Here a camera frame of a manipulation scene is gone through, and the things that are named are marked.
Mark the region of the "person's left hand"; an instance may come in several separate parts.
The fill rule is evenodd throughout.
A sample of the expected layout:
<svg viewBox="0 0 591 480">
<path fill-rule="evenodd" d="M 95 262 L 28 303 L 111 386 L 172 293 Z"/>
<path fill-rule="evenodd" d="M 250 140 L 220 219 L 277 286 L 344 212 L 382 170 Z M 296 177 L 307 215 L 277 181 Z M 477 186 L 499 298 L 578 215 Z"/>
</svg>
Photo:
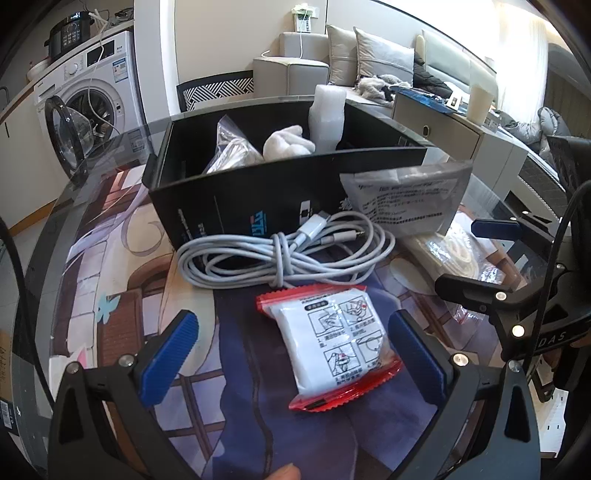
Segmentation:
<svg viewBox="0 0 591 480">
<path fill-rule="evenodd" d="M 301 480 L 301 470 L 290 463 L 278 468 L 264 480 Z"/>
</svg>

